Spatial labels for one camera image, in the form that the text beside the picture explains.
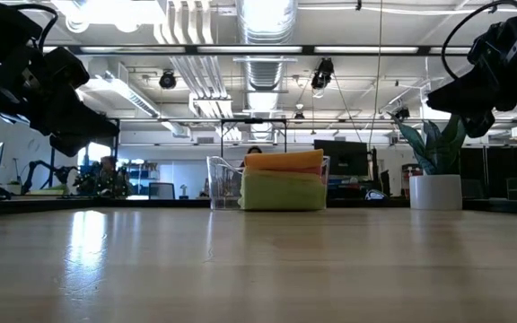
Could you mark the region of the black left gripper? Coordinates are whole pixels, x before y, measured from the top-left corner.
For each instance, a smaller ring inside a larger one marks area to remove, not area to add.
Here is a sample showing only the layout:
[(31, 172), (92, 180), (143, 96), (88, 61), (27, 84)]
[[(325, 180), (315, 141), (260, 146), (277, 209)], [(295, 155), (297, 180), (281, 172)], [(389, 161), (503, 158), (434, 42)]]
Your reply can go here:
[(0, 80), (0, 93), (17, 106), (15, 114), (48, 137), (53, 148), (73, 157), (91, 140), (118, 134), (113, 122), (79, 99), (76, 90), (82, 85), (83, 75), (78, 73), (22, 71), (6, 82)]

